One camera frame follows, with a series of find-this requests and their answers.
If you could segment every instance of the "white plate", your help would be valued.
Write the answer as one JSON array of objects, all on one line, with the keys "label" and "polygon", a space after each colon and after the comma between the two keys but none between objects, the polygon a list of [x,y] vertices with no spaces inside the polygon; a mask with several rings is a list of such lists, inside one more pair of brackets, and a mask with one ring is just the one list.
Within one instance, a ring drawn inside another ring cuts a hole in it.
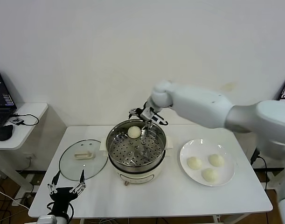
[{"label": "white plate", "polygon": [[[211,154],[220,154],[225,160],[223,167],[214,167],[209,163],[208,156]],[[202,160],[202,168],[199,170],[191,169],[187,164],[187,159],[191,156],[196,156]],[[210,142],[207,139],[195,139],[187,142],[180,151],[180,161],[184,171],[193,180],[207,186],[222,186],[227,184],[235,174],[235,165],[231,156],[225,151],[225,149]],[[207,168],[213,168],[218,171],[219,178],[216,182],[207,182],[202,177],[202,171]]]}]

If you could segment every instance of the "white cable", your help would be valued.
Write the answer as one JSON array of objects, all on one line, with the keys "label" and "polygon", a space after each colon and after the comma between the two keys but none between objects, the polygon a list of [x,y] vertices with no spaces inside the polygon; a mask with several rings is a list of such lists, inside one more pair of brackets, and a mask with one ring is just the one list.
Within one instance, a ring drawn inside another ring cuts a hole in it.
[{"label": "white cable", "polygon": [[[12,199],[10,196],[8,196],[8,195],[6,195],[6,194],[4,194],[4,193],[2,193],[1,191],[0,191],[0,193],[2,194],[2,195],[4,195],[4,196],[6,196],[6,197],[8,197],[8,198],[10,198],[10,199]],[[21,205],[21,206],[23,206],[24,208],[27,208],[28,210],[29,210],[29,208],[28,207],[26,207],[25,205],[23,205],[23,204],[20,204],[19,202],[17,202],[15,199],[12,199],[14,202],[16,202],[17,204],[19,204],[19,205]]]}]

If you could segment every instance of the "glass lid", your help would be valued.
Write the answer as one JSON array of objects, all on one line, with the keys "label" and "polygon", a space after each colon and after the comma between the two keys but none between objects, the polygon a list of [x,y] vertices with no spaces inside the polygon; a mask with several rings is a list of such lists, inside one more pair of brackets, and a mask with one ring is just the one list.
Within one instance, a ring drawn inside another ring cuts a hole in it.
[{"label": "glass lid", "polygon": [[82,140],[71,145],[59,161],[62,175],[72,181],[79,181],[83,169],[86,180],[97,175],[108,159],[99,151],[100,145],[97,140]]}]

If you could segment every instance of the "cable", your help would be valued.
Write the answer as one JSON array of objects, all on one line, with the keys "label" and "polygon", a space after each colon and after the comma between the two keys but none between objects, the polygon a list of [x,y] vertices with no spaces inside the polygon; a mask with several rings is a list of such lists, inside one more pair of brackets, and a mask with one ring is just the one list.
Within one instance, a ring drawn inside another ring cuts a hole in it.
[{"label": "cable", "polygon": [[28,169],[31,166],[31,157],[27,157],[26,159],[29,160],[28,166],[24,168],[23,170],[20,170],[18,174],[22,173],[24,170]]},{"label": "cable", "polygon": [[162,219],[163,219],[167,224],[169,224],[168,221],[167,221],[165,218],[162,218]]},{"label": "cable", "polygon": [[[257,156],[259,159],[262,159],[264,161],[264,166],[265,166],[265,193],[267,194],[268,196],[268,192],[267,192],[267,183],[268,183],[268,168],[267,168],[267,163],[265,162],[264,158],[261,157],[261,156]],[[269,224],[269,218],[268,218],[268,213],[266,212],[266,218],[267,218],[267,224]]]},{"label": "cable", "polygon": [[12,213],[11,213],[11,211],[9,211],[9,210],[4,210],[4,213],[3,213],[3,215],[2,215],[2,218],[1,219],[4,219],[4,215],[6,214],[6,212],[8,212],[10,215],[9,215],[9,220],[8,220],[8,224],[11,224],[11,215],[12,215]]},{"label": "cable", "polygon": [[46,206],[47,209],[49,209],[50,211],[52,211],[52,208],[50,208],[49,206],[50,206],[50,205],[53,205],[54,203],[55,203],[55,202],[50,202],[50,203],[48,203],[47,206]]},{"label": "cable", "polygon": [[3,203],[2,203],[2,205],[1,205],[1,208],[0,208],[0,210],[3,208],[3,206],[4,206],[4,203],[5,203],[5,199],[6,199],[6,197],[4,197],[4,200],[3,200]]},{"label": "cable", "polygon": [[16,124],[16,125],[34,126],[34,125],[37,125],[40,122],[40,120],[35,115],[32,115],[30,113],[28,113],[28,114],[17,114],[17,113],[15,113],[15,114],[12,114],[10,117],[21,117],[21,116],[32,116],[32,117],[34,117],[37,120],[37,122],[35,124],[30,124],[29,125],[29,124],[25,124],[24,121],[22,121],[21,123]]},{"label": "cable", "polygon": [[[0,193],[2,194],[2,195],[4,195],[4,196],[6,196],[6,197],[8,197],[8,198],[10,198],[10,199],[12,199],[10,196],[8,196],[8,195],[6,195],[6,194],[4,194],[4,193],[2,193],[1,191],[0,191]],[[29,208],[28,207],[26,207],[25,205],[23,205],[23,204],[20,204],[19,202],[17,202],[15,199],[12,199],[14,202],[16,202],[17,204],[19,204],[19,205],[21,205],[21,206],[23,206],[24,208],[27,208],[28,210],[29,210]]]},{"label": "cable", "polygon": [[1,210],[1,209],[0,209],[0,211],[3,211],[3,212],[4,212],[4,214],[5,214],[6,212],[9,212],[9,213],[10,213],[10,215],[12,215],[11,211],[9,211],[9,210]]},{"label": "cable", "polygon": [[69,224],[69,223],[72,221],[72,218],[74,217],[74,207],[73,207],[73,205],[72,205],[71,203],[69,203],[69,206],[70,206],[71,209],[72,209],[72,215],[71,215],[71,217],[70,217],[70,219],[69,219],[69,221],[68,221],[67,224]]},{"label": "cable", "polygon": [[10,218],[10,217],[13,217],[13,216],[15,216],[15,215],[18,215],[19,213],[21,213],[21,212],[23,212],[23,211],[27,211],[27,210],[28,210],[28,209],[24,209],[24,210],[19,211],[19,212],[15,213],[15,214],[13,214],[13,215],[11,215],[11,216],[5,217],[4,219],[0,220],[0,222],[2,222],[3,220],[8,219],[8,218]]},{"label": "cable", "polygon": [[[16,198],[15,200],[20,200],[20,199],[24,199],[24,198],[27,198],[27,197],[21,197],[21,198]],[[2,199],[0,199],[0,202],[11,202],[12,200],[2,200]]]}]

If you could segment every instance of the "laptop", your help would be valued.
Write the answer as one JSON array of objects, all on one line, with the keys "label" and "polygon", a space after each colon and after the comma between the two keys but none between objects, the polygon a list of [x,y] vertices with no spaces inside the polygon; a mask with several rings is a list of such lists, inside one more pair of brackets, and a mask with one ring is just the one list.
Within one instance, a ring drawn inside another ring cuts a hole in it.
[{"label": "laptop", "polygon": [[0,75],[0,127],[4,126],[16,109],[17,107]]}]

